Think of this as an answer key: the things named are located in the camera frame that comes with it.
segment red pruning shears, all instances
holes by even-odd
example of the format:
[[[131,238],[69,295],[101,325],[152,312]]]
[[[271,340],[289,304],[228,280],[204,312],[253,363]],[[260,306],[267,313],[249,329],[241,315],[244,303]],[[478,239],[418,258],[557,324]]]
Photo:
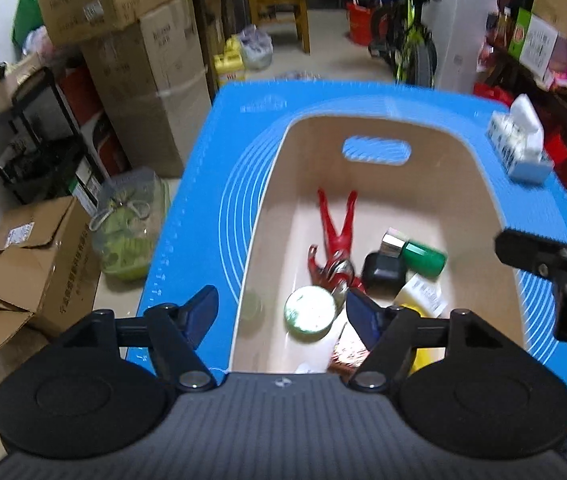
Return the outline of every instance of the red pruning shears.
[[[311,245],[308,250],[308,270],[313,285],[322,286],[330,292],[341,287],[356,287],[365,292],[361,280],[355,276],[355,268],[350,261],[353,248],[353,221],[355,219],[355,202],[357,192],[352,191],[348,196],[345,220],[341,234],[337,234],[335,226],[327,210],[326,192],[319,188],[319,212],[323,224],[324,244],[326,247],[327,263],[325,267],[319,267],[315,257],[317,246]]]

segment green plastic container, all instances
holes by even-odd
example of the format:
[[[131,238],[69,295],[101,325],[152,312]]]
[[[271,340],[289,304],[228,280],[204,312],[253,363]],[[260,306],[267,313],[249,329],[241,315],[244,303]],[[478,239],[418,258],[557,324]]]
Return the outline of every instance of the green plastic container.
[[[167,185],[148,168],[103,184],[90,228],[92,246],[101,256],[105,274],[124,281],[148,275],[169,205]]]

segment red bucket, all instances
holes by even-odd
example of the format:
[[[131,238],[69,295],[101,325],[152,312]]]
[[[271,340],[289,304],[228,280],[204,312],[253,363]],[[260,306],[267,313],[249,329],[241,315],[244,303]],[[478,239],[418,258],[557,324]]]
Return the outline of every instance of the red bucket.
[[[350,39],[356,44],[368,46],[372,41],[370,32],[370,20],[374,9],[359,7],[353,2],[345,4],[348,10],[348,21],[350,22]]]

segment green cylinder with silver cap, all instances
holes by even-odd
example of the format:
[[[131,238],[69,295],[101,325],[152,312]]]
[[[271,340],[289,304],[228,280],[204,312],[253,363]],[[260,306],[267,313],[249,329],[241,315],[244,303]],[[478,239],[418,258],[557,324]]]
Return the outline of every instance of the green cylinder with silver cap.
[[[407,235],[396,229],[388,229],[383,235],[379,252],[403,258],[408,269],[431,280],[441,274],[448,259],[448,256],[441,251],[410,240]]]

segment green cloth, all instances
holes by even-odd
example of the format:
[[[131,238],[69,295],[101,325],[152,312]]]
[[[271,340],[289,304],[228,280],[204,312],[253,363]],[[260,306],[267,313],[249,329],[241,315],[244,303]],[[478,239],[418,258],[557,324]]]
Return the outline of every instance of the green cloth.
[[[38,0],[19,0],[12,23],[12,42],[23,48],[23,43],[33,30],[43,25],[43,17]]]

